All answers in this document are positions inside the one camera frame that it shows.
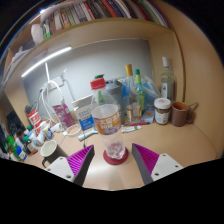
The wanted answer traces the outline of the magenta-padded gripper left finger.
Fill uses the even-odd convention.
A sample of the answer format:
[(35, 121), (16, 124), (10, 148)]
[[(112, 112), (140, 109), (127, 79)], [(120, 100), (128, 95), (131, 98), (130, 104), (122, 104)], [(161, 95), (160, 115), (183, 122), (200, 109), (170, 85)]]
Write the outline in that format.
[(68, 157), (58, 157), (46, 171), (82, 186), (94, 155), (94, 146), (90, 145)]

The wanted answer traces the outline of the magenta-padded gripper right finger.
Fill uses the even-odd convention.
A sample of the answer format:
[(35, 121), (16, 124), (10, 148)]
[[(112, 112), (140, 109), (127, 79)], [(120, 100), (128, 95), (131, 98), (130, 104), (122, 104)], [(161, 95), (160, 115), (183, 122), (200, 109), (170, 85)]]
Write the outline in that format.
[(182, 166), (168, 154), (157, 154), (135, 143), (132, 144), (132, 155), (145, 185), (182, 169)]

